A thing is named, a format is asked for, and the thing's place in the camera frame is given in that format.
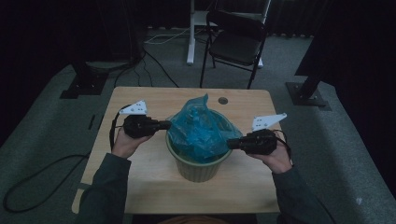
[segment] black chair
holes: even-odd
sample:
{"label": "black chair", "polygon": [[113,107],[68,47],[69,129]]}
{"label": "black chair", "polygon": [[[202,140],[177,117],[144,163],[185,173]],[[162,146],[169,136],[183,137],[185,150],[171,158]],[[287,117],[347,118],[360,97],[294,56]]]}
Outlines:
{"label": "black chair", "polygon": [[200,88],[204,81],[207,53],[215,62],[225,63],[251,72],[247,88],[256,76],[262,48],[267,37],[266,26],[259,20],[238,14],[212,10],[206,15],[208,38],[205,46],[204,64],[201,72]]}

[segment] hand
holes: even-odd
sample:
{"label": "hand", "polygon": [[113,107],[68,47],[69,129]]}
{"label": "hand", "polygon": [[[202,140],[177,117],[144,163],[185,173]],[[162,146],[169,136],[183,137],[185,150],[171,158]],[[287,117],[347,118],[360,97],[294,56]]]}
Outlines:
{"label": "hand", "polygon": [[148,141],[151,137],[152,135],[141,138],[132,138],[125,133],[123,128],[120,128],[116,142],[114,143],[114,147],[111,150],[111,154],[128,159],[134,155],[134,152],[137,150],[140,144]]}
{"label": "hand", "polygon": [[277,141],[276,149],[270,155],[248,155],[261,160],[274,174],[285,173],[292,167],[286,146],[279,141]]}

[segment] chair seat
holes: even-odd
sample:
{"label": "chair seat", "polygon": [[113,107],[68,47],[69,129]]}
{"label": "chair seat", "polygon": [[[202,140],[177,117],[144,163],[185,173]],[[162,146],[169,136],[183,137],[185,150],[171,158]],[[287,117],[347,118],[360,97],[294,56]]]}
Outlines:
{"label": "chair seat", "polygon": [[254,64],[260,45],[261,42],[254,39],[223,31],[213,41],[209,53],[213,57],[248,66]]}

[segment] sleeve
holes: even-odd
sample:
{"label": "sleeve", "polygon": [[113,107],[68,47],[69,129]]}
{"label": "sleeve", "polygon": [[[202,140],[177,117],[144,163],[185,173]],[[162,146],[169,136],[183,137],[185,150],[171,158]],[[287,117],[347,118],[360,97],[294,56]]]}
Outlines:
{"label": "sleeve", "polygon": [[110,153],[81,196],[75,223],[122,223],[131,162]]}
{"label": "sleeve", "polygon": [[296,167],[280,175],[273,174],[273,179],[279,210],[286,223],[333,223]]}

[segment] person's left hand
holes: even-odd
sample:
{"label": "person's left hand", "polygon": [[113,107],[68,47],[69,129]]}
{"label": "person's left hand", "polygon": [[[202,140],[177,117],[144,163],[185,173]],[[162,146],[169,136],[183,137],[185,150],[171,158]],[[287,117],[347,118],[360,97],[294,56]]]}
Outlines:
{"label": "person's left hand", "polygon": [[134,155],[134,152],[137,150],[140,144],[148,141],[151,137],[152,135],[141,138],[132,138],[125,133],[123,128],[120,128],[119,133],[117,134],[116,142],[114,143],[114,147],[111,150],[111,154],[128,159]]}

